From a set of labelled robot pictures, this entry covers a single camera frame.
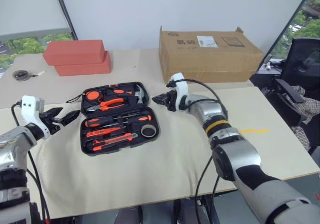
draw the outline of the pliers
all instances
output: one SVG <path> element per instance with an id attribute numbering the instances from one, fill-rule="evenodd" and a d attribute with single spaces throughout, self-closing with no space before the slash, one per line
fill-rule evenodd
<path id="1" fill-rule="evenodd" d="M 124 99 L 123 98 L 116 98 L 116 99 L 112 99 L 112 100 L 108 100 L 108 101 L 101 101 L 100 104 L 87 108 L 87 111 L 96 111 L 96 110 L 107 111 L 108 109 L 120 107 L 123 105 L 124 105 Z"/>

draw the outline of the office chair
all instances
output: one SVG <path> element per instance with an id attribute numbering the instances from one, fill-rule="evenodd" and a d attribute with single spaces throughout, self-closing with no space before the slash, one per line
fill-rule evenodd
<path id="1" fill-rule="evenodd" d="M 320 144 L 319 115 L 314 116 L 308 125 L 303 124 L 306 117 L 300 115 L 295 107 L 283 96 L 286 93 L 294 103 L 304 99 L 292 88 L 300 85 L 305 89 L 305 97 L 319 99 L 320 92 L 320 39 L 293 38 L 281 75 L 272 80 L 271 91 L 266 95 L 269 102 L 289 127 L 301 126 L 310 142 L 309 154 Z"/>

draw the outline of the tool kit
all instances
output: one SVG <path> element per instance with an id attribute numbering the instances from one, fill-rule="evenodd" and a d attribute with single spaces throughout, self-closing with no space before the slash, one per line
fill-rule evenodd
<path id="1" fill-rule="evenodd" d="M 155 140 L 156 115 L 148 107 L 149 96 L 140 82 L 105 85 L 82 94 L 82 151 L 90 156 L 112 153 Z"/>

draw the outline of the hammer head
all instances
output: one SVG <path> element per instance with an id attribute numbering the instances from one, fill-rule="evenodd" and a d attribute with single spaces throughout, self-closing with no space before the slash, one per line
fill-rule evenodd
<path id="1" fill-rule="evenodd" d="M 139 88 L 139 91 L 135 91 L 135 93 L 134 93 L 134 96 L 137 96 L 138 97 L 138 104 L 139 103 L 143 103 L 143 97 L 145 96 L 145 93 L 144 93 L 144 91 L 143 91 L 143 89 L 139 86 L 139 85 L 137 85 L 138 86 L 138 88 Z"/>

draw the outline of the yellow ring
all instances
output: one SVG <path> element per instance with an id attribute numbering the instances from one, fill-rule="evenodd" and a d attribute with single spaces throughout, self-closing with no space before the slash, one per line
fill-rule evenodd
<path id="1" fill-rule="evenodd" d="M 228 123 L 228 121 L 227 120 L 218 120 L 218 121 L 212 123 L 210 126 L 208 126 L 205 131 L 206 131 L 206 133 L 208 133 L 215 126 L 220 125 L 220 124 L 225 124 L 225 123 Z"/>

